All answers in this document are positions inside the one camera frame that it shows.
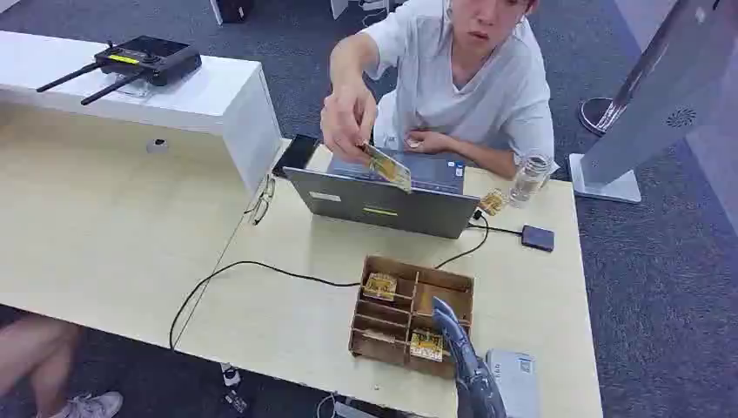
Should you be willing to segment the person's left hand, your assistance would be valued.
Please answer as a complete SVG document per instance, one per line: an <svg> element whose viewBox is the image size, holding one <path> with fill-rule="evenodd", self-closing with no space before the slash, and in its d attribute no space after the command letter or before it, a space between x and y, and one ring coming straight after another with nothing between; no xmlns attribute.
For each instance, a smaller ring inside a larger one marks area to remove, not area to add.
<svg viewBox="0 0 738 418"><path fill-rule="evenodd" d="M456 140L446 134L434 131L410 131L406 137L405 149L409 152L438 154L453 152Z"/></svg>

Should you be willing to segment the person's right hand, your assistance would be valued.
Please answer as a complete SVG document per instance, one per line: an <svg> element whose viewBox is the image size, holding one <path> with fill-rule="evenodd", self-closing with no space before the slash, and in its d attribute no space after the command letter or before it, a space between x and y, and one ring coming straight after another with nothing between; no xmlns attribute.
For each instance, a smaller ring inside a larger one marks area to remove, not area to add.
<svg viewBox="0 0 738 418"><path fill-rule="evenodd" d="M363 82L335 86L320 114L324 145L346 162L369 165L364 147L372 138L376 117L375 98Z"/></svg>

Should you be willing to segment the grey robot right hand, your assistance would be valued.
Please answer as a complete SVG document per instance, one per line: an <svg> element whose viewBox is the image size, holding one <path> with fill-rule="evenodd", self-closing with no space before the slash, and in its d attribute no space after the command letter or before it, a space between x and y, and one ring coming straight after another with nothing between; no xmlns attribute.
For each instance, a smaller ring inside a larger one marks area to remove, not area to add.
<svg viewBox="0 0 738 418"><path fill-rule="evenodd" d="M432 318L455 363L458 417L507 417L504 402L488 365L476 354L452 308L432 298Z"/></svg>

